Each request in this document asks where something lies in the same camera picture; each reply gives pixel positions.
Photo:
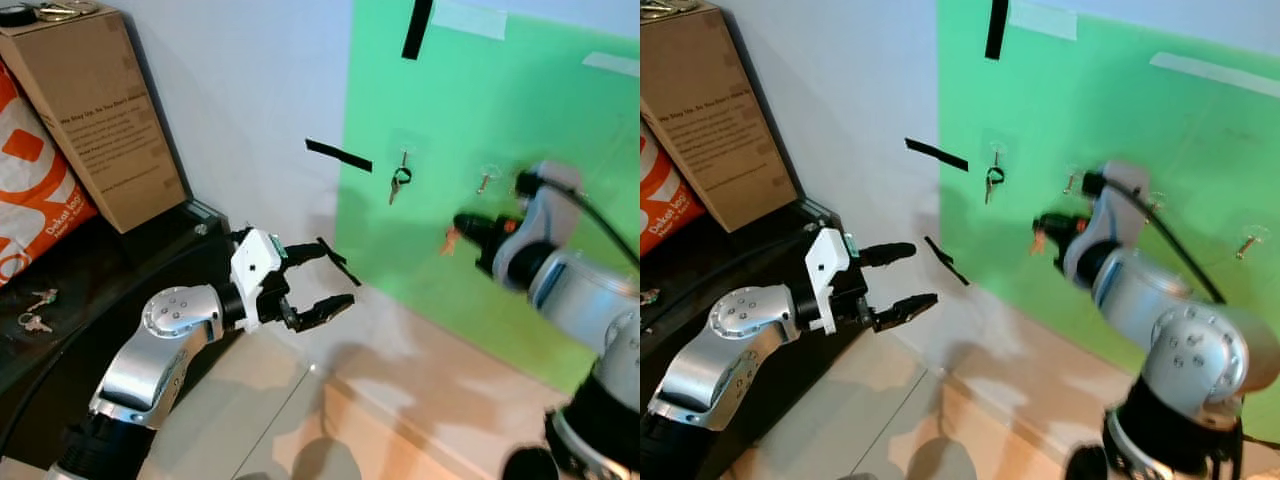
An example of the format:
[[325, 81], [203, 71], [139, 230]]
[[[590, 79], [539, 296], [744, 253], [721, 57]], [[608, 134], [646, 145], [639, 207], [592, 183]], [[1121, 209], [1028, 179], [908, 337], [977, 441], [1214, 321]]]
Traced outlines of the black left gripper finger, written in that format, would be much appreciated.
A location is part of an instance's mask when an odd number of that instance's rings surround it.
[[328, 259], [332, 248], [324, 243], [292, 244], [285, 247], [283, 268], [296, 268], [315, 259]]
[[859, 268], [883, 268], [902, 259], [910, 259], [916, 253], [916, 246], [909, 242], [893, 242], [873, 244], [859, 250]]
[[927, 310], [937, 305], [940, 297], [936, 293], [915, 294], [895, 302], [887, 310], [873, 316], [873, 330], [884, 332], [905, 323], [910, 323]]
[[301, 314], [297, 308], [289, 307], [288, 328], [296, 333], [307, 332], [329, 323], [353, 305], [353, 294], [334, 294], [317, 301], [310, 310]]

